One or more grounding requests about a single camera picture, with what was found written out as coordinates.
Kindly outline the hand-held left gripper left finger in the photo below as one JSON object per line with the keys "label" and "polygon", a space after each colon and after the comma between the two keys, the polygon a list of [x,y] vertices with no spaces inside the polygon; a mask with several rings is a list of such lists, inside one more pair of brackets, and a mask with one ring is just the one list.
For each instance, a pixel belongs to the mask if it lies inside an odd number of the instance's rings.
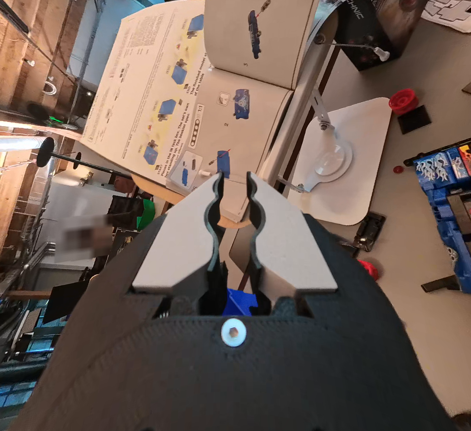
{"label": "hand-held left gripper left finger", "polygon": [[216,173],[166,213],[133,280],[136,292],[202,297],[209,290],[208,272],[219,263],[224,180]]}

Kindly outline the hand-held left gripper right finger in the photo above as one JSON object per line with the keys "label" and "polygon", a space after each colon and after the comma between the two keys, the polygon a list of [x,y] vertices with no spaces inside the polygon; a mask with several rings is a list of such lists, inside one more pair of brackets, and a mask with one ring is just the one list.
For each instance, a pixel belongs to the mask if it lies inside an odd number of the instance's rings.
{"label": "hand-held left gripper right finger", "polygon": [[303,213],[253,172],[246,175],[253,294],[268,300],[334,293],[337,282]]}

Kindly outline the blue and black toy car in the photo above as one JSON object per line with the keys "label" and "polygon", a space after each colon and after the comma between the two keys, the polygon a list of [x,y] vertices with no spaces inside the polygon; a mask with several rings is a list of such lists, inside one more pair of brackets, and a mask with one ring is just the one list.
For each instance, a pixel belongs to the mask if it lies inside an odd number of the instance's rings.
{"label": "blue and black toy car", "polygon": [[450,257],[453,276],[423,284],[471,293],[471,141],[465,139],[405,159],[432,209],[439,236]]}

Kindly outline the grey desk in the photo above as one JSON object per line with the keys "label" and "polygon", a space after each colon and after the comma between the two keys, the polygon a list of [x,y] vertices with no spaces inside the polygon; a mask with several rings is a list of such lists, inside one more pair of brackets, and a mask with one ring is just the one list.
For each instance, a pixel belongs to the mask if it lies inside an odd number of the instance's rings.
{"label": "grey desk", "polygon": [[436,223],[412,169],[393,168],[421,151],[470,138],[470,35],[420,20],[402,57],[358,72],[343,52],[323,92],[328,112],[413,89],[431,124],[403,135],[392,118],[370,209],[387,220],[371,253],[378,282],[404,322],[434,392],[454,416],[470,411],[470,295],[442,289],[425,293],[423,283],[452,274]]}

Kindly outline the green container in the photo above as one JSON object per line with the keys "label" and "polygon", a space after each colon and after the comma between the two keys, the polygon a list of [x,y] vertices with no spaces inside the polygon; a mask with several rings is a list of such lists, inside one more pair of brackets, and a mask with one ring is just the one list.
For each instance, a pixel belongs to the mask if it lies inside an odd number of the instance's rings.
{"label": "green container", "polygon": [[155,218],[156,209],[153,201],[143,199],[143,213],[137,217],[137,230],[141,231],[146,228]]}

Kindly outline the blue plastic object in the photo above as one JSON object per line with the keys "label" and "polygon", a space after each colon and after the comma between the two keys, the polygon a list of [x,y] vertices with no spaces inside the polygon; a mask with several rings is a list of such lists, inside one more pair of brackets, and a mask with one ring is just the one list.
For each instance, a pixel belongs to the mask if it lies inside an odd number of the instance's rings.
{"label": "blue plastic object", "polygon": [[251,316],[256,308],[256,295],[227,288],[227,301],[221,316]]}

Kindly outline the red toy wheel hub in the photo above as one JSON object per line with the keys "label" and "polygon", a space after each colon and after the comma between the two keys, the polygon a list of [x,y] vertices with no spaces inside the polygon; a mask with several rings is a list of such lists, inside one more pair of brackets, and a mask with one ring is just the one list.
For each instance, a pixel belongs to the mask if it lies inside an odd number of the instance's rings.
{"label": "red toy wheel hub", "polygon": [[415,110],[419,105],[419,99],[413,89],[405,88],[393,94],[388,105],[397,116],[401,116]]}
{"label": "red toy wheel hub", "polygon": [[358,262],[364,267],[364,269],[366,269],[368,274],[374,279],[375,282],[379,280],[379,277],[380,277],[379,271],[374,266],[374,264],[368,261],[361,260],[361,259],[358,259]]}

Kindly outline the black toy brick part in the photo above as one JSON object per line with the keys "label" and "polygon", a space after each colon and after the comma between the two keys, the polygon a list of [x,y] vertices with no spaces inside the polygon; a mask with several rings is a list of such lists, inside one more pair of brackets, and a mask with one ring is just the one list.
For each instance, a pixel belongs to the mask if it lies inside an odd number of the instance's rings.
{"label": "black toy brick part", "polygon": [[371,252],[373,249],[387,217],[369,211],[364,219],[360,222],[354,237],[353,246],[365,252]]}

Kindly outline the white cabinet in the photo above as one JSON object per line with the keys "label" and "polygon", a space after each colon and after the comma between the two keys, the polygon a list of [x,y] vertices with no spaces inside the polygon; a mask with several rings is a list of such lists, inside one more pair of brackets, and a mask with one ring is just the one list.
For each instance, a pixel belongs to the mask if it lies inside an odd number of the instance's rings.
{"label": "white cabinet", "polygon": [[90,218],[107,214],[113,196],[125,196],[101,182],[86,184],[71,171],[53,176],[44,213],[41,217],[37,247],[57,242],[63,220],[71,217]]}

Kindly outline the black flat panel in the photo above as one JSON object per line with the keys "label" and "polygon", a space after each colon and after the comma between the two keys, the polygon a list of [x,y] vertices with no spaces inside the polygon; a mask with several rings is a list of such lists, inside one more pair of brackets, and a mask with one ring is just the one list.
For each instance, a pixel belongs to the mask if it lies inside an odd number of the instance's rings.
{"label": "black flat panel", "polygon": [[89,283],[89,281],[79,281],[53,287],[44,312],[42,324],[47,324],[70,315],[85,293]]}

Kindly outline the white metal book stand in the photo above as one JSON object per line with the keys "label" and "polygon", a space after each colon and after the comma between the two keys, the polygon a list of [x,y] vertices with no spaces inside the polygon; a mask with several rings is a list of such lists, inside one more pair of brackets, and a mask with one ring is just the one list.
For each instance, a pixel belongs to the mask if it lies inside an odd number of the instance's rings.
{"label": "white metal book stand", "polygon": [[315,219],[352,226],[368,213],[391,110],[381,97],[328,114],[316,81],[335,45],[338,19],[335,6],[323,4],[311,0],[303,15],[288,14],[303,27],[296,87],[257,176],[298,193],[288,200]]}

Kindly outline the large printed instruction sheet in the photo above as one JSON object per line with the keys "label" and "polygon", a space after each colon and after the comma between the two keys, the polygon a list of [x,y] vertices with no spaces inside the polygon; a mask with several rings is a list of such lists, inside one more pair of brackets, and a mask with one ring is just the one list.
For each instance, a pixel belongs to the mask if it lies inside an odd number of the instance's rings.
{"label": "large printed instruction sheet", "polygon": [[191,133],[209,61],[204,0],[177,0],[121,20],[80,143],[165,186]]}

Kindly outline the black studded square tile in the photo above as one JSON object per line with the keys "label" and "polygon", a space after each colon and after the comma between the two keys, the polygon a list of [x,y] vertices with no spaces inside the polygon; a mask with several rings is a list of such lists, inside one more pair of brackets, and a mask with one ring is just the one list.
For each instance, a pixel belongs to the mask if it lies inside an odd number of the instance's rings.
{"label": "black studded square tile", "polygon": [[403,135],[426,127],[432,123],[425,105],[420,105],[414,110],[410,110],[403,115],[397,116],[397,122]]}

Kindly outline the open instruction booklet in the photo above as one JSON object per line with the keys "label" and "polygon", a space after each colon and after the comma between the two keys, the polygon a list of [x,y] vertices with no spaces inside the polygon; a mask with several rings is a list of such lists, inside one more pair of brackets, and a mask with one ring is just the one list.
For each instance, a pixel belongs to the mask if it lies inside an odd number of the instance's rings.
{"label": "open instruction booklet", "polygon": [[221,216],[242,225],[246,173],[269,184],[283,161],[281,142],[302,113],[303,59],[320,0],[205,0],[206,57],[190,107],[189,131],[167,177],[184,196],[211,176],[224,178]]}

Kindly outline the black toy set box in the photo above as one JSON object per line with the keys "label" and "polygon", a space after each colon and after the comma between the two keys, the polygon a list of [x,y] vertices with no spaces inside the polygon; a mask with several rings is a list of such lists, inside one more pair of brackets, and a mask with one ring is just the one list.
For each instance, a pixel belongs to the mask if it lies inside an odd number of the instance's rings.
{"label": "black toy set box", "polygon": [[346,0],[337,8],[334,41],[358,71],[382,65],[373,51],[390,54],[388,61],[403,54],[428,0]]}

